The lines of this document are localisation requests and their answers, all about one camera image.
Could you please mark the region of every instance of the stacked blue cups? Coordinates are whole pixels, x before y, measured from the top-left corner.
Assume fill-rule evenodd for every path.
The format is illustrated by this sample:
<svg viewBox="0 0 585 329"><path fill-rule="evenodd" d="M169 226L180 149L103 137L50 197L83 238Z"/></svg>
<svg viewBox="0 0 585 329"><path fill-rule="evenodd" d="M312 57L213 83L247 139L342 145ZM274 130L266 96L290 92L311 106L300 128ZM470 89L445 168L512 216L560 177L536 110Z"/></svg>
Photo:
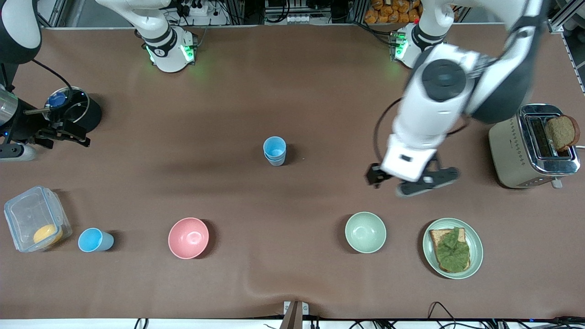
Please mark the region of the stacked blue cups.
<svg viewBox="0 0 585 329"><path fill-rule="evenodd" d="M272 136L264 141L264 156L273 166L281 166L287 155L287 144L284 139Z"/></svg>

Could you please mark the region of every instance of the toaster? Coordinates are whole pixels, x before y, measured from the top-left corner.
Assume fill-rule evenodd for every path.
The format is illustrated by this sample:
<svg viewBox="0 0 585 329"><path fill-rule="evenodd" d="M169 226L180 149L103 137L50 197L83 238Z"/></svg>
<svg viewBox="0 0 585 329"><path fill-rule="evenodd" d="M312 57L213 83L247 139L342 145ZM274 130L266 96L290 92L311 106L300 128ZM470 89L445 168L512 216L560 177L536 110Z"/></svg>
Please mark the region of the toaster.
<svg viewBox="0 0 585 329"><path fill-rule="evenodd" d="M494 125L489 132L490 149L500 182L512 189L529 189L577 172L581 163L575 147L557 152L546 135L546 121L562 115L549 104L528 104L516 116Z"/></svg>

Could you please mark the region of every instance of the bread slice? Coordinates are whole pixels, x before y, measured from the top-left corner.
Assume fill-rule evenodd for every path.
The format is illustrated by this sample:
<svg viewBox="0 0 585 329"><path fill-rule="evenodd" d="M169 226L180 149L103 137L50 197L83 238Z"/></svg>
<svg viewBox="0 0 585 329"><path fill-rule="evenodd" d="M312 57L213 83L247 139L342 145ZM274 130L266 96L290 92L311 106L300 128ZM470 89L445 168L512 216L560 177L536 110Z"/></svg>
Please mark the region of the bread slice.
<svg viewBox="0 0 585 329"><path fill-rule="evenodd" d="M558 152L563 152L579 141L581 132L577 121L568 115L549 119L545 126L546 135Z"/></svg>
<svg viewBox="0 0 585 329"><path fill-rule="evenodd" d="M432 229L429 231L429 233L431 234L431 240L433 240L433 246L435 247L435 256L436 256L436 251L437 248L439 246L439 242L443 241L443 238L445 237L445 234L450 233L451 231L453 231L452 228L448 228L448 229ZM460 242L465 242L465 229L464 228L459 228L459 236L457 237L457 240ZM466 270L469 268L469 266L471 265L471 259L469 261L467 261L467 265L465 266L465 268L463 270ZM444 269L441 266L441 263L439 263L439 267L444 270L445 272L449 272L451 273L451 271Z"/></svg>

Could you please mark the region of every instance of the light green bowl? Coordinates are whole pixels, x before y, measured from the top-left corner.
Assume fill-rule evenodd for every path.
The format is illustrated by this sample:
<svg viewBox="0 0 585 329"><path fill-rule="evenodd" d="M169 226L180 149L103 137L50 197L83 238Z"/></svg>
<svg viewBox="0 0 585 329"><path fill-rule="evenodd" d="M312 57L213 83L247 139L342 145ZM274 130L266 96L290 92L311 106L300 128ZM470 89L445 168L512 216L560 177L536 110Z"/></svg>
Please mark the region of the light green bowl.
<svg viewBox="0 0 585 329"><path fill-rule="evenodd" d="M386 226L380 217L362 211L351 216L345 224L345 238L356 251L376 252L386 242Z"/></svg>
<svg viewBox="0 0 585 329"><path fill-rule="evenodd" d="M439 261L437 261L435 255L435 246L433 246L433 241L429 231L432 229L452 229L456 227L465 229L465 242L467 242L467 245L469 246L470 265L469 268L463 272L449 273L439 267ZM483 245L481 244L479 235L467 223L456 220L455 218L441 218L431 223L426 229L424 237L422 237L422 250L425 253L426 261L429 262L431 267L433 267L433 269L440 275L450 279L467 279L479 270L479 267L483 262Z"/></svg>

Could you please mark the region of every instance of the blue cup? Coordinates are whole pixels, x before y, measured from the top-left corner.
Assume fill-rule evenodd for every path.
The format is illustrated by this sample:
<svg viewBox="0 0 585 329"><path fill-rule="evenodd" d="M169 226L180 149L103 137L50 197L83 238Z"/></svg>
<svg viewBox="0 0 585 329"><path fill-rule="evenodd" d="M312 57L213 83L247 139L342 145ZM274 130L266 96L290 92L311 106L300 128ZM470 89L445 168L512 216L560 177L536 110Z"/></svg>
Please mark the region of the blue cup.
<svg viewBox="0 0 585 329"><path fill-rule="evenodd" d="M83 231L77 245L83 252L105 251L112 247L113 236L99 228L92 227Z"/></svg>
<svg viewBox="0 0 585 329"><path fill-rule="evenodd" d="M264 141L264 155L266 156L266 159L279 161L283 159L286 154L287 144L284 139L278 136L272 136Z"/></svg>
<svg viewBox="0 0 585 329"><path fill-rule="evenodd" d="M264 153L264 156L266 157L266 160L268 160L268 162L270 162L271 165L278 167L278 166L282 166L284 163L284 159L286 158L287 152L284 151L283 155L280 157L280 159L278 160L271 160L268 158L268 155L266 155L266 153Z"/></svg>

